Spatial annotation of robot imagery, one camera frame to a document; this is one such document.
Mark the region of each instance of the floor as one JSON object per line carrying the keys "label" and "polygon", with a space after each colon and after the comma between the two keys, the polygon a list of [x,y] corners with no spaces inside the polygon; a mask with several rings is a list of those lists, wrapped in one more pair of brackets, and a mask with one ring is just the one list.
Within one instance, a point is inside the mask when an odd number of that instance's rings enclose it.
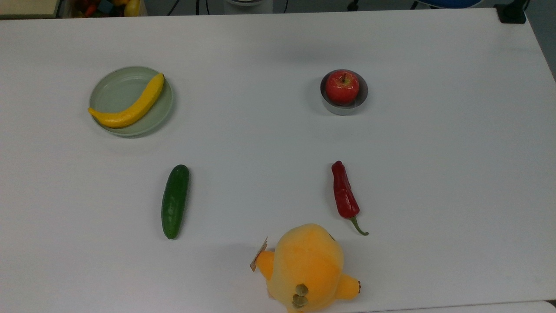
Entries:
{"label": "floor", "polygon": [[[194,15],[194,0],[178,0],[178,4],[171,15]],[[212,15],[224,13],[224,0],[206,0]],[[282,13],[287,4],[286,13],[302,12],[338,12],[347,11],[352,0],[273,0],[273,12]],[[507,4],[511,0],[483,0],[476,7],[493,7],[495,4]],[[168,15],[176,0],[145,0],[148,15]],[[359,11],[404,10],[409,9],[413,0],[359,0]],[[416,9],[430,9],[419,4]],[[527,8],[527,17],[544,57],[556,79],[556,1],[532,0]],[[200,14],[207,14],[205,0],[201,0]]]}

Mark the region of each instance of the metal bowl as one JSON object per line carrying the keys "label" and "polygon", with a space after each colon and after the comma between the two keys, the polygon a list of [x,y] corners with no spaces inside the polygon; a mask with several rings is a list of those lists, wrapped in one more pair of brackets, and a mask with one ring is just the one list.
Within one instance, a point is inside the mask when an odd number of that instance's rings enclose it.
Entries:
{"label": "metal bowl", "polygon": [[[359,93],[357,94],[357,97],[355,97],[355,100],[353,100],[352,103],[346,105],[338,105],[330,101],[330,99],[326,95],[326,91],[325,91],[326,80],[332,73],[336,71],[349,71],[354,73],[355,76],[357,76],[357,79],[359,80]],[[350,70],[334,70],[329,72],[322,78],[320,82],[320,94],[322,95],[322,103],[324,104],[324,107],[327,108],[330,112],[336,115],[349,115],[349,114],[354,114],[365,102],[365,100],[367,99],[367,95],[369,94],[369,88],[367,87],[367,83],[365,82],[363,77],[361,77],[361,75],[357,74],[356,72]]]}

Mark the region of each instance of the yellow plush toy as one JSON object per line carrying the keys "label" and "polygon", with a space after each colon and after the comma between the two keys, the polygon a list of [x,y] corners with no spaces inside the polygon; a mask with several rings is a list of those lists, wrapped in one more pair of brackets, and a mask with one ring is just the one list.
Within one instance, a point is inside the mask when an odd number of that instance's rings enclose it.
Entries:
{"label": "yellow plush toy", "polygon": [[282,236],[275,252],[262,251],[255,265],[270,295],[288,313],[323,309],[336,299],[351,300],[360,282],[344,273],[344,253],[322,226],[306,224]]}

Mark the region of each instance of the red chili pepper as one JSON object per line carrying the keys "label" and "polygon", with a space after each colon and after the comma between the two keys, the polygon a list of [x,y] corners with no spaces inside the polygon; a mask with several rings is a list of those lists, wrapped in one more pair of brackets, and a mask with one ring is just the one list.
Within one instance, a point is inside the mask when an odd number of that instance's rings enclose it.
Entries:
{"label": "red chili pepper", "polygon": [[351,192],[346,168],[341,161],[332,165],[332,174],[334,175],[334,198],[336,199],[338,213],[343,218],[349,219],[360,234],[367,236],[369,233],[363,232],[357,224],[356,215],[359,214],[359,205],[357,205],[353,192]]}
{"label": "red chili pepper", "polygon": [[89,17],[91,15],[93,15],[93,13],[97,12],[97,5],[96,4],[91,4],[87,10],[85,11],[85,17]]}

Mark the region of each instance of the green cucumber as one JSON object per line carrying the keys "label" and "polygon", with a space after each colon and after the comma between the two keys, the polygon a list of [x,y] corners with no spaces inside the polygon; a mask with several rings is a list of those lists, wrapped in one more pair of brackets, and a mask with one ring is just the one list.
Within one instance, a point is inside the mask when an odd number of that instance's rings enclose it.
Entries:
{"label": "green cucumber", "polygon": [[189,169],[177,165],[168,176],[162,198],[162,230],[168,239],[175,239],[180,232],[188,185]]}

